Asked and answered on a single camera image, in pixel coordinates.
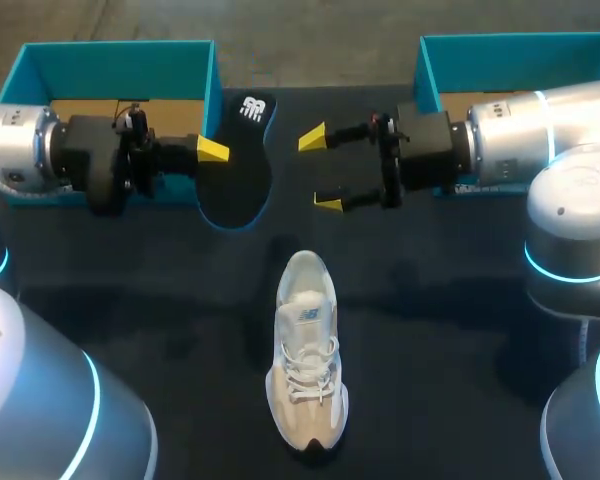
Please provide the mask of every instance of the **shoe insole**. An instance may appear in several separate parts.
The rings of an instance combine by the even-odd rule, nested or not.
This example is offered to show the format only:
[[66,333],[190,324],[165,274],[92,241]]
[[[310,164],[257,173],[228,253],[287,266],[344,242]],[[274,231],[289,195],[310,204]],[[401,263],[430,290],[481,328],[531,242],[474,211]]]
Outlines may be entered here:
[[229,162],[200,163],[196,177],[200,211],[212,225],[245,228],[264,210],[272,183],[265,141],[276,105],[272,95],[247,92],[225,110],[213,140],[229,147]]

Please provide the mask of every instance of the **new balance logo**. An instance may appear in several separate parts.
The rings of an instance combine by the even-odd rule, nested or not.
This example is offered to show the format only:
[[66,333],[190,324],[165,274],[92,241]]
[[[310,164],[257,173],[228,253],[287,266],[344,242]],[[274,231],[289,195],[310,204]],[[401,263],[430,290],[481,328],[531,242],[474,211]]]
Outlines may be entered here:
[[315,320],[318,318],[318,313],[320,312],[319,308],[313,308],[311,310],[303,310],[300,313],[300,318],[298,320]]
[[262,119],[262,114],[267,104],[263,100],[256,100],[253,97],[247,97],[242,102],[240,113],[250,120],[259,122]]

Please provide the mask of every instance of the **black table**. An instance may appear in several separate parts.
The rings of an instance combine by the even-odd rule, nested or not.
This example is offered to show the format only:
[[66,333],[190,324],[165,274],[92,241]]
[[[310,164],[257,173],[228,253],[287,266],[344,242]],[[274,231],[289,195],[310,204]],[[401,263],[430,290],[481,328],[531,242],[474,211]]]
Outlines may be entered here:
[[[524,199],[422,192],[397,211],[315,209],[316,187],[379,180],[377,157],[299,157],[298,137],[390,109],[410,88],[274,93],[275,185],[249,231],[213,230],[191,209],[102,220],[0,199],[25,303],[146,401],[159,479],[546,478],[540,415],[572,368],[559,339],[573,327],[524,293]],[[342,448],[320,467],[289,454],[264,388],[275,289],[299,249],[335,282],[351,401]]]

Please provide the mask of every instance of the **cable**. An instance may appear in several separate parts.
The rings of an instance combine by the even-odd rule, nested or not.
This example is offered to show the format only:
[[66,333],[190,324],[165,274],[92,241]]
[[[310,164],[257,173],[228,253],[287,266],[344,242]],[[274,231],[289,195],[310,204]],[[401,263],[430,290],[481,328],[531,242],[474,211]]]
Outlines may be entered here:
[[68,185],[68,186],[64,186],[64,187],[58,187],[54,190],[51,190],[51,191],[45,192],[45,193],[25,193],[25,192],[19,192],[18,190],[13,189],[0,181],[0,192],[4,193],[6,195],[9,195],[10,197],[13,197],[13,198],[21,198],[24,200],[35,200],[35,199],[43,199],[43,198],[53,198],[53,197],[57,197],[59,195],[66,195],[69,193],[73,193],[73,189],[71,188],[70,185]]

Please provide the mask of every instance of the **white sneaker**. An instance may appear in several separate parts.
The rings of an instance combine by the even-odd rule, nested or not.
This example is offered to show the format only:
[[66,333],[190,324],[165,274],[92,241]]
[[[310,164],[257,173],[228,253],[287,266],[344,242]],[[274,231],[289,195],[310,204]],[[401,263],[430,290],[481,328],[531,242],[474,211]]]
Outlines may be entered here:
[[296,253],[278,286],[269,408],[285,441],[297,450],[330,449],[349,414],[338,351],[337,302],[318,255]]

